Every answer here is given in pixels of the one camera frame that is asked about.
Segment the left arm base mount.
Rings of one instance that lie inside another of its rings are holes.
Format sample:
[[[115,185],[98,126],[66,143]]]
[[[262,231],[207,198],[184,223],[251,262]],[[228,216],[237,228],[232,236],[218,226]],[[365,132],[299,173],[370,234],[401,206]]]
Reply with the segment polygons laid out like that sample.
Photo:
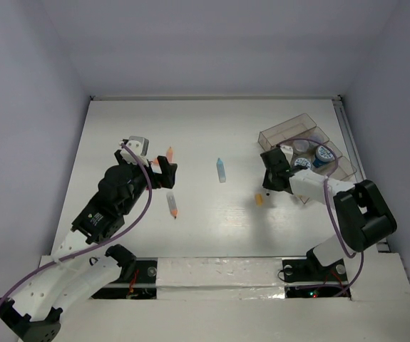
[[[138,259],[133,275],[105,285],[91,296],[92,299],[151,300],[157,298],[157,259]]]

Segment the yellow highlighter cap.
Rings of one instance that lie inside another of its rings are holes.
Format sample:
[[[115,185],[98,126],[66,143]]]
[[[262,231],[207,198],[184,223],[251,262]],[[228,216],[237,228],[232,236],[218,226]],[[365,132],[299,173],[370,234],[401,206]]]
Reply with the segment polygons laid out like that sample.
[[[264,204],[263,196],[260,193],[257,193],[255,195],[255,203],[256,203],[257,206],[261,206],[261,205]]]

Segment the blue highlighter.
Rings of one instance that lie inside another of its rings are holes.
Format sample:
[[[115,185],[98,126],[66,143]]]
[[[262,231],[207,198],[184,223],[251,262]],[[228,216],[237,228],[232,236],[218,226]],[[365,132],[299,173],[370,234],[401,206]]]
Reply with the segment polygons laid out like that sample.
[[[216,162],[217,175],[220,183],[226,182],[225,166],[223,161],[218,158]]]

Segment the blue paint jar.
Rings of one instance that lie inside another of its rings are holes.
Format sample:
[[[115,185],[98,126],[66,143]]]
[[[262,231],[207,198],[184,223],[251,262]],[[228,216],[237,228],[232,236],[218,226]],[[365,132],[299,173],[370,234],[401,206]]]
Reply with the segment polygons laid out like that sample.
[[[335,160],[335,157],[331,150],[327,149],[325,146],[318,146],[314,152],[314,159],[312,165],[315,168],[320,168],[327,165]]]
[[[295,167],[305,167],[309,170],[312,169],[312,163],[310,162],[309,159],[305,158],[305,157],[298,157],[295,159],[293,165]]]

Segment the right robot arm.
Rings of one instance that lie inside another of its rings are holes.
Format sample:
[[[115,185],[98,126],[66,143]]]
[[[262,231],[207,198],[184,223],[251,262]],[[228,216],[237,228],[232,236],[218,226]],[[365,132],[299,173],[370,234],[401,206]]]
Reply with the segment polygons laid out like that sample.
[[[327,208],[334,236],[307,252],[304,270],[310,278],[323,278],[345,254],[362,254],[397,230],[396,220],[374,182],[345,182],[305,166],[292,166],[279,147],[260,157],[266,190],[307,197]]]

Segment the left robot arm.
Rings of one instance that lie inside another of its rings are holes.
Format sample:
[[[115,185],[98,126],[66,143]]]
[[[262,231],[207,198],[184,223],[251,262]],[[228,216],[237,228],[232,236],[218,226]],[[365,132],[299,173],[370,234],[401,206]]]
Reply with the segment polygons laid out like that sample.
[[[174,187],[178,166],[159,156],[160,172],[154,172],[127,147],[115,156],[117,165],[107,169],[52,260],[0,298],[0,319],[22,341],[52,341],[72,305],[114,281],[137,279],[135,255],[115,240],[123,236],[124,217],[144,192]]]

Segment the clear four-compartment organizer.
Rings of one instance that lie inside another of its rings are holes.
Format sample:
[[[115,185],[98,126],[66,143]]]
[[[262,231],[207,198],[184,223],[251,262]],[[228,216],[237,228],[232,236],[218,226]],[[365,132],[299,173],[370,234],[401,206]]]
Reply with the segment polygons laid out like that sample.
[[[331,150],[335,160],[320,168],[309,170],[305,167],[298,167],[299,171],[289,179],[292,194],[300,198],[303,202],[308,200],[322,201],[324,197],[323,178],[329,176],[329,187],[336,186],[338,182],[348,182],[354,179],[357,169],[350,160],[344,156],[344,153],[330,140],[329,136],[310,118],[306,113],[300,114],[294,118],[284,121],[278,125],[272,126],[259,133],[258,143],[263,152],[280,147],[280,145],[292,146],[295,140],[307,140],[308,137],[318,132],[323,134],[324,142],[318,144]],[[290,165],[294,168],[294,161],[298,157],[305,157],[312,163],[314,152],[318,146],[309,145],[307,153],[298,155],[294,152]]]

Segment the clear paperclip jar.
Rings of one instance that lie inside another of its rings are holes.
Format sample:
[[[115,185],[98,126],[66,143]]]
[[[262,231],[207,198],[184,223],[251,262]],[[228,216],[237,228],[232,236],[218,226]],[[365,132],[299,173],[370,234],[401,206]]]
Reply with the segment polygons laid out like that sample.
[[[309,149],[309,142],[307,140],[303,140],[303,139],[295,140],[292,143],[292,147],[293,147],[293,150],[296,154],[302,155],[302,154],[307,153],[307,151]]]
[[[309,137],[309,144],[311,146],[318,146],[318,144],[322,144],[324,142],[324,136],[321,133],[314,132]]]

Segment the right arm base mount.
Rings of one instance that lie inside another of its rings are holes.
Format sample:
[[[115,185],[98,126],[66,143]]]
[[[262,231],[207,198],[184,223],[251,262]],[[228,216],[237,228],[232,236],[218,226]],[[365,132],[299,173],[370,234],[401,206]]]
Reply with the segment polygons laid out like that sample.
[[[352,297],[344,259],[323,265],[313,249],[299,259],[283,259],[277,278],[286,285],[288,299]]]

